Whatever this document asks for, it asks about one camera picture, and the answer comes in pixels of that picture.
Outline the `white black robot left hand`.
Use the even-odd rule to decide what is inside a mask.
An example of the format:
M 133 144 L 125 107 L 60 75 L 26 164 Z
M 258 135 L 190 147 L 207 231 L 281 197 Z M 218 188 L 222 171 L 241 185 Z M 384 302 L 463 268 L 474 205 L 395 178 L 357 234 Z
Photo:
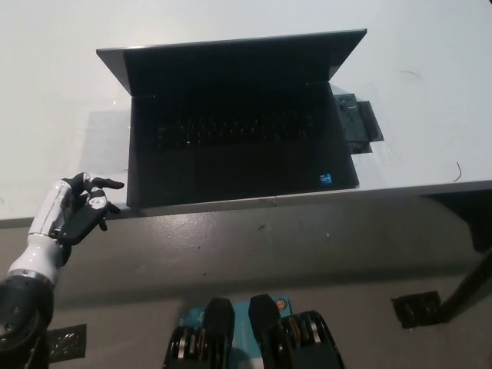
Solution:
M 119 190 L 120 181 L 82 172 L 57 181 L 34 217 L 29 234 L 44 235 L 64 246 L 79 244 L 95 227 L 107 229 L 106 214 L 120 209 L 112 204 L 105 189 Z

